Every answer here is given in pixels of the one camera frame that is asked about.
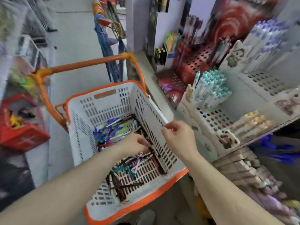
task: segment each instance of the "shopping basket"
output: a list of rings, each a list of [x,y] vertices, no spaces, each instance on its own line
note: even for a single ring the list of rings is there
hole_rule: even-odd
[[[54,73],[102,64],[121,58],[131,58],[132,63],[141,78],[141,85],[136,81],[114,83],[77,94],[67,99],[63,105],[67,118],[63,117],[49,102],[47,91],[43,85],[43,77]],[[85,207],[85,215],[89,224],[109,224],[119,217],[137,210],[162,195],[188,170],[181,160],[167,147],[161,134],[161,129],[167,123],[166,118],[145,92],[145,82],[131,54],[121,54],[75,64],[69,64],[50,69],[39,70],[34,79],[40,87],[42,97],[48,111],[69,131],[73,160],[75,166],[89,159],[97,152],[93,129],[105,123],[110,118],[135,114],[144,130],[151,138],[158,159],[167,171],[160,175],[155,165],[141,162],[137,169],[137,180],[145,184],[139,187],[125,188],[126,201],[120,203],[112,196],[108,185],[103,182]],[[124,174],[121,177],[123,185],[133,183],[133,179]]]

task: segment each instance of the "floor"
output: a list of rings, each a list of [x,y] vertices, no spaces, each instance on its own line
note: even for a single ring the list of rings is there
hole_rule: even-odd
[[[51,0],[51,2],[57,12],[58,32],[50,34],[52,43],[57,46],[56,65],[101,58],[102,52],[94,31],[91,0]],[[51,79],[50,100],[52,104],[63,103],[71,95],[108,83],[110,82],[104,64],[56,74]],[[52,118],[50,135],[48,180],[73,167],[69,135]],[[156,225],[177,225],[175,215],[186,210],[188,205],[180,185],[176,183],[152,203],[120,220],[134,223],[139,213],[147,208],[156,211]],[[72,223],[72,225],[81,224],[87,224],[83,214]]]

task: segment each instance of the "shoe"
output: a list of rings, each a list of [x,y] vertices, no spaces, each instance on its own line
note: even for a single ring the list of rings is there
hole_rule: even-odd
[[[155,216],[155,211],[148,209],[139,216],[134,225],[153,225]]]

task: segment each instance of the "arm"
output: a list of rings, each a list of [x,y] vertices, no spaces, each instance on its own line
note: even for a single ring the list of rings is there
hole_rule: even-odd
[[[186,165],[216,224],[278,224],[278,219],[243,193],[198,152],[193,130],[182,121],[162,130],[170,150]]]
[[[95,194],[120,159],[148,149],[146,139],[130,134],[121,142],[28,193],[0,213],[0,224],[69,224]]]

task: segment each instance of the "basket handle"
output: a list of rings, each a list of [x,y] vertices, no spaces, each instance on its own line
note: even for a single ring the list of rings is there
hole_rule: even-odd
[[[35,73],[32,74],[33,79],[35,80],[36,85],[39,87],[41,91],[41,96],[43,98],[43,101],[45,103],[45,106],[48,110],[48,112],[54,117],[54,119],[68,132],[68,127],[67,127],[67,119],[57,111],[57,107],[53,107],[51,104],[48,94],[47,94],[47,89],[45,85],[43,84],[43,78],[46,76],[50,76],[55,73],[60,73],[60,72],[65,72],[65,71],[70,71],[70,70],[75,70],[79,68],[84,68],[92,65],[98,65],[98,64],[103,64],[106,62],[112,62],[120,59],[128,59],[130,58],[132,62],[134,63],[137,73],[140,77],[140,84],[142,88],[146,91],[146,84],[144,80],[144,76],[141,72],[141,69],[139,68],[137,64],[137,60],[132,54],[129,53],[122,53],[119,55],[114,55],[114,56],[108,56],[108,57],[103,57],[103,58],[98,58],[98,59],[93,59],[93,60],[88,60],[88,61],[82,61],[82,62],[77,62],[73,64],[66,64],[66,65],[61,65],[57,67],[52,67],[49,69],[40,69],[36,71]]]

